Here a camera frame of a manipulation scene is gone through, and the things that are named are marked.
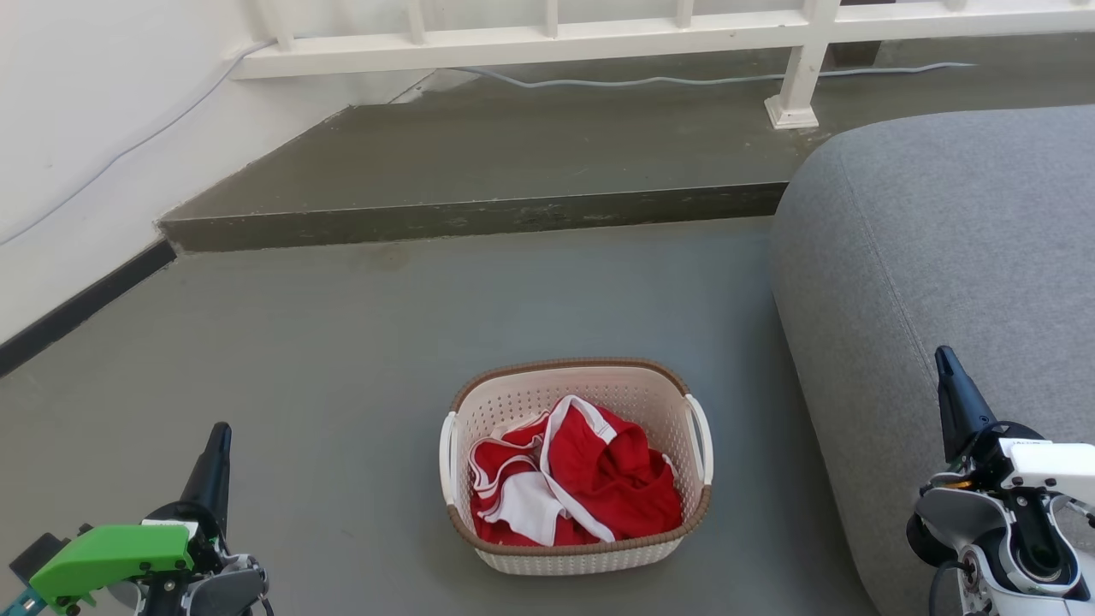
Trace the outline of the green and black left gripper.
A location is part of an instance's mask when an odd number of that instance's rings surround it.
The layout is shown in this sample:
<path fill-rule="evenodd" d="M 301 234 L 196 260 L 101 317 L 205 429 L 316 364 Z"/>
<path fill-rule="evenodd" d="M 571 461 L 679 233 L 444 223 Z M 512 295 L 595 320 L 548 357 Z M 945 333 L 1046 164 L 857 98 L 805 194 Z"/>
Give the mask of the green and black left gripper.
<path fill-rule="evenodd" d="M 70 541 L 42 535 L 28 549 L 38 611 L 78 613 L 99 589 L 134 583 L 154 613 L 178 613 L 188 584 L 224 569 L 231 445 L 231 426 L 214 425 L 181 491 L 197 503 L 161 505 L 137 524 L 83 526 Z"/>

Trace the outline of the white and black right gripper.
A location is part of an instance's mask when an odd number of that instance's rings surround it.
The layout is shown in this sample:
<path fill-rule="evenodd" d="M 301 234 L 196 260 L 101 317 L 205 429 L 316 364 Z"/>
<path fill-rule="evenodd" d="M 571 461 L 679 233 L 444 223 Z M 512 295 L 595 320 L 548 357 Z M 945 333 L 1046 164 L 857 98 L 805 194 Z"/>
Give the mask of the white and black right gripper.
<path fill-rule="evenodd" d="M 944 460 L 943 487 L 981 493 L 1033 489 L 1071 499 L 1094 493 L 1094 448 L 1056 443 L 996 417 L 949 346 L 935 350 Z"/>

